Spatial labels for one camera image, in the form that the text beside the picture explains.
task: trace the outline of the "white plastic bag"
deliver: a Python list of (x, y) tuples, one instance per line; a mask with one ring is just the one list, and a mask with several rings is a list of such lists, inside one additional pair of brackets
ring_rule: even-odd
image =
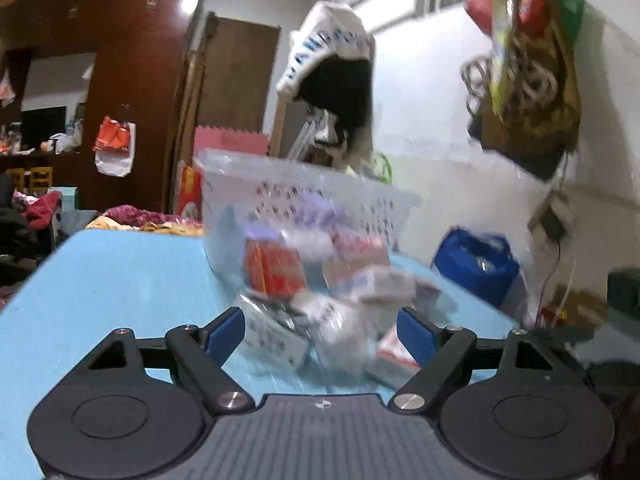
[(133, 158), (136, 155), (136, 125), (129, 124), (129, 155), (110, 153), (105, 150), (95, 152), (95, 167), (105, 175), (127, 176), (133, 168)]
[(376, 330), (360, 306), (302, 290), (291, 307), (312, 323), (316, 353), (328, 370), (354, 377), (364, 373), (374, 351)]
[(54, 134), (49, 139), (56, 141), (56, 155), (62, 152), (71, 152), (75, 147), (73, 135)]
[(292, 34), (289, 63), (277, 85), (278, 94), (295, 96), (300, 83), (325, 59), (370, 59), (371, 50), (362, 20), (351, 7), (316, 3), (300, 31)]
[(2, 81), (0, 81), (0, 100), (2, 101), (2, 108), (10, 105), (14, 102), (14, 99), (15, 92), (9, 79), (9, 70), (4, 69), (4, 76), (2, 76)]

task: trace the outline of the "wooden cabinet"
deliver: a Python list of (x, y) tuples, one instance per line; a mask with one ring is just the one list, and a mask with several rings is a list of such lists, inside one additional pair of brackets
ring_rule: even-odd
[[(91, 209), (132, 204), (160, 211), (183, 45), (175, 36), (149, 32), (132, 36), (130, 44), (110, 43), (96, 58), (84, 113), (86, 166), (79, 191)], [(92, 145), (105, 116), (123, 120), (123, 104), (129, 105), (127, 120), (136, 124), (136, 154), (131, 173), (118, 178), (97, 171)]]
[[(0, 9), (7, 50), (28, 48), (37, 56), (96, 52), (84, 116), (81, 152), (56, 160), (54, 177), (78, 186), (81, 205), (106, 209), (131, 204), (162, 210), (168, 188), (166, 161), (173, 149), (175, 96), (191, 41), (199, 0), (17, 0)], [(130, 175), (98, 173), (92, 146), (105, 115), (136, 123), (136, 156)], [(69, 168), (62, 168), (69, 163)], [(73, 183), (76, 172), (76, 183)]]

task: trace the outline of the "black cloth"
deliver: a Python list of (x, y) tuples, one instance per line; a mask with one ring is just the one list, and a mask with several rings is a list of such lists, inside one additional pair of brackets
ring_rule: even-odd
[(371, 95), (371, 63), (367, 59), (347, 60), (338, 55), (322, 61), (303, 81), (296, 99), (327, 110), (337, 117), (337, 143), (347, 145), (356, 129), (366, 124)]
[(0, 207), (11, 207), (14, 190), (14, 176), (9, 173), (0, 174)]
[(16, 260), (38, 255), (36, 232), (20, 213), (9, 207), (0, 208), (0, 254), (10, 254)]

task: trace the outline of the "red blanket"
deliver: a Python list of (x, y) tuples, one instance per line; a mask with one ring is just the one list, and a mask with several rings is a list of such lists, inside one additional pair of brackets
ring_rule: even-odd
[(190, 218), (182, 218), (180, 215), (166, 215), (154, 211), (145, 211), (138, 209), (132, 205), (119, 205), (107, 209), (102, 216), (115, 220), (120, 225), (128, 225), (131, 227), (142, 227), (143, 225), (163, 224), (165, 222), (173, 222), (180, 225), (193, 225), (199, 227), (201, 224), (197, 220)]
[(31, 204), (24, 217), (32, 229), (41, 231), (49, 227), (51, 217), (62, 201), (62, 193), (51, 191)]

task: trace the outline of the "red bag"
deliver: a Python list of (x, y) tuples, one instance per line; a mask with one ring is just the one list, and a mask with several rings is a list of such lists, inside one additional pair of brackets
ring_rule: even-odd
[[(486, 35), (492, 34), (494, 0), (466, 0), (466, 13)], [(545, 0), (520, 0), (520, 31), (535, 40), (540, 38), (549, 24), (549, 11)]]
[(98, 137), (95, 139), (94, 152), (115, 152), (129, 155), (129, 126), (105, 117), (100, 125)]
[(182, 218), (202, 218), (202, 184), (200, 173), (183, 161), (178, 163), (178, 187), (174, 213)]

